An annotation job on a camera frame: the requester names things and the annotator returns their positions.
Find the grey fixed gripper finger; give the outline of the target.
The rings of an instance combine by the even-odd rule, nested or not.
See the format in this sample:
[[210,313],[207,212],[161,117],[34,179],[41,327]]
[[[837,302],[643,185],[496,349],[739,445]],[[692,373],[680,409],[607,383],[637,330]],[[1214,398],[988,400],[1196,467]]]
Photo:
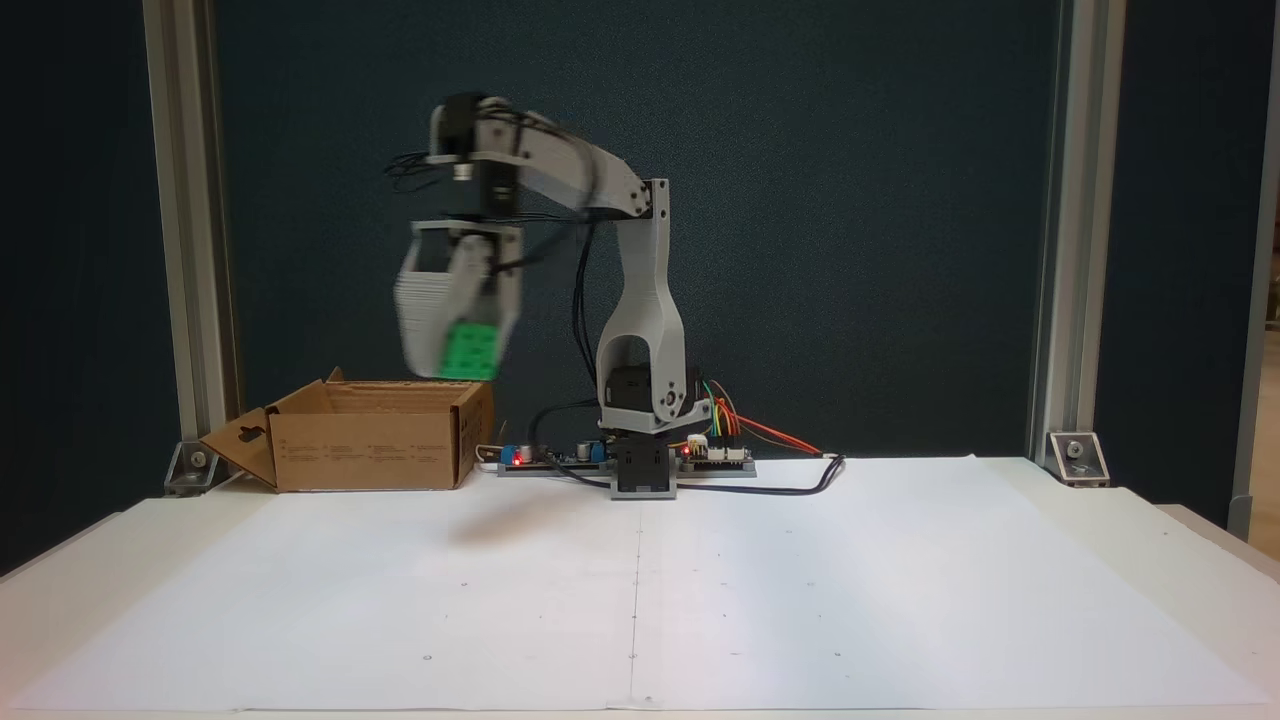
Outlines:
[[448,302],[453,275],[449,272],[402,269],[393,299],[406,366],[417,377],[442,379],[445,346],[453,320]]

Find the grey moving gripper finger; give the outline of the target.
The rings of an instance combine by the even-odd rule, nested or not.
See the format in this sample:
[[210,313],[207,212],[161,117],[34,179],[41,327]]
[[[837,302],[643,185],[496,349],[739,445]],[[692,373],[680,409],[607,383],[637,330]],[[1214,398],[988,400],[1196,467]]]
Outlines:
[[494,352],[504,354],[521,313],[524,272],[477,268],[451,273],[451,323],[490,327]]

